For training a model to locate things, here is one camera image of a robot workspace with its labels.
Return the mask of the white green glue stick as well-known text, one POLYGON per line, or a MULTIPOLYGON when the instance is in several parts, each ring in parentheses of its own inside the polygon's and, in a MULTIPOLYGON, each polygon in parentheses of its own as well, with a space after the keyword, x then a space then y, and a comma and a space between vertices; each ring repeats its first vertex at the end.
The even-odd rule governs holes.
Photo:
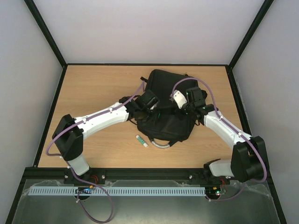
POLYGON ((140 135, 136 135, 135 136, 136 139, 144 146, 144 147, 148 147, 149 145, 146 143, 146 141, 140 136, 140 135))

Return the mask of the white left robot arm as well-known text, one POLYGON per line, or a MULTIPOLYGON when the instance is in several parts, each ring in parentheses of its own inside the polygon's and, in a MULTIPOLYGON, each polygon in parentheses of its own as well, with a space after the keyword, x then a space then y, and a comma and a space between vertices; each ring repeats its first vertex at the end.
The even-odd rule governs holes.
POLYGON ((89 115, 73 118, 67 114, 52 135, 53 143, 68 166, 81 176, 90 169, 83 156, 85 139, 114 124, 131 119, 145 121, 158 103, 159 98, 147 90, 142 95, 123 97, 108 108, 89 115))

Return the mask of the black student bag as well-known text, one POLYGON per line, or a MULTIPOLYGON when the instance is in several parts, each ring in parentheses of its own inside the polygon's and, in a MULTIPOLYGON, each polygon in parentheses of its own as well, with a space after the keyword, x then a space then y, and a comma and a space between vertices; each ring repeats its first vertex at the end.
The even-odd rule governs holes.
MULTIPOLYGON (((166 149, 189 138, 196 119, 181 113, 170 98, 175 90, 185 94, 187 89, 194 87, 199 87, 198 82, 188 75, 158 69, 150 73, 145 89, 151 90, 159 98, 156 109, 161 114, 155 123, 137 122, 137 129, 146 135, 155 147, 166 149)), ((207 92, 201 91, 206 100, 207 92)))

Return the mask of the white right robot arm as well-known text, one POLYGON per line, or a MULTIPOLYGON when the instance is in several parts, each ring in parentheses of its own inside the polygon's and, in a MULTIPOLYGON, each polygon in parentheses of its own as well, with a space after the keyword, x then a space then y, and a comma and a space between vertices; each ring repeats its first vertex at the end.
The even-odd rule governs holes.
POLYGON ((214 131, 232 150, 230 160, 219 159, 207 164, 204 171, 207 182, 213 183, 220 176, 233 177, 240 182, 266 180, 267 156, 261 137, 245 133, 228 121, 215 105, 207 105, 199 87, 189 88, 185 94, 175 90, 173 99, 179 109, 214 131))

